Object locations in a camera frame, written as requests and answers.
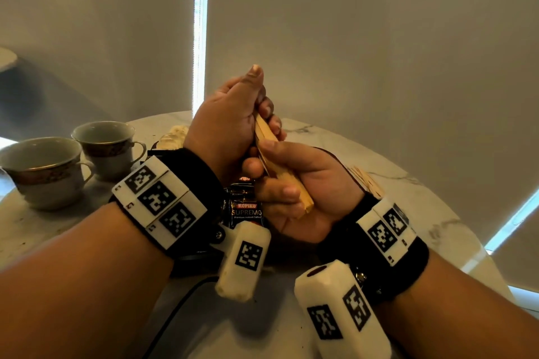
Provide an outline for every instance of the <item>white teacup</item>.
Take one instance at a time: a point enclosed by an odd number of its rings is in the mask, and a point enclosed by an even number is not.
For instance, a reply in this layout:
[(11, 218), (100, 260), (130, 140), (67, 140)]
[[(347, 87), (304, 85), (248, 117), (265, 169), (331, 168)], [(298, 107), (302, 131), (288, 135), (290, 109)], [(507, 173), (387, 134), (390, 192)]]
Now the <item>white teacup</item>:
[[(96, 178), (119, 181), (146, 153), (146, 145), (133, 142), (135, 129), (116, 121), (98, 121), (80, 125), (71, 134), (83, 146), (84, 155), (95, 165)], [(131, 148), (139, 144), (142, 154), (135, 160)]]
[[(80, 161), (81, 151), (81, 145), (73, 139), (28, 139), (2, 149), (0, 167), (10, 175), (30, 207), (56, 210), (78, 200), (84, 184), (94, 174), (92, 164)], [(90, 168), (86, 180), (80, 165)]]

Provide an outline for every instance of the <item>black cable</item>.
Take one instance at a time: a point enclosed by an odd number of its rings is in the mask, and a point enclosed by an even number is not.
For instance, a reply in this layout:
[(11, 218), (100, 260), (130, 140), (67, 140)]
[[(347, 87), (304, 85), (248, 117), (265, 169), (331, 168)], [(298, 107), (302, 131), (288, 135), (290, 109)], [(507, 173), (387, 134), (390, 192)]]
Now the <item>black cable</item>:
[(189, 299), (189, 297), (191, 295), (193, 295), (193, 293), (201, 286), (201, 285), (204, 285), (208, 282), (217, 282), (217, 280), (219, 280), (219, 277), (207, 277), (207, 278), (204, 278), (202, 281), (199, 281), (193, 288), (191, 288), (187, 294), (185, 294), (183, 296), (183, 298), (178, 302), (178, 305), (176, 305), (176, 307), (172, 310), (172, 312), (170, 313), (170, 315), (168, 316), (168, 318), (166, 318), (166, 321), (165, 323), (163, 324), (163, 326), (161, 327), (161, 329), (159, 330), (159, 332), (157, 333), (157, 335), (155, 335), (154, 337), (154, 340), (152, 340), (152, 343), (150, 344), (150, 346), (148, 347), (148, 349), (146, 349), (146, 353), (144, 354), (144, 356), (142, 356), (142, 359), (148, 359), (150, 357), (150, 355), (152, 354), (155, 346), (157, 345), (157, 343), (159, 342), (159, 339), (161, 339), (161, 336), (163, 336), (163, 334), (165, 333), (166, 331), (166, 328), (169, 326), (169, 324), (172, 322), (172, 319), (174, 319), (174, 316), (176, 314), (178, 314), (178, 311), (179, 309), (182, 307), (182, 305), (185, 303), (185, 301), (187, 301)]

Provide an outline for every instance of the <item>wristband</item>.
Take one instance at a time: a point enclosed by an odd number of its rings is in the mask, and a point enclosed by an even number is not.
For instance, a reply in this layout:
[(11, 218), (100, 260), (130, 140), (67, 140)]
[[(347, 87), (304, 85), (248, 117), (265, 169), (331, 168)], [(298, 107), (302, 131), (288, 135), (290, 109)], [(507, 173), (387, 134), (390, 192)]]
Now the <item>wristband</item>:
[(410, 221), (387, 197), (370, 193), (337, 222), (317, 249), (323, 263), (341, 260), (361, 283), (371, 304), (392, 300), (408, 289), (428, 262), (428, 247)]
[(208, 244), (224, 199), (212, 170), (185, 148), (165, 158), (150, 157), (112, 193), (111, 201), (171, 258)]

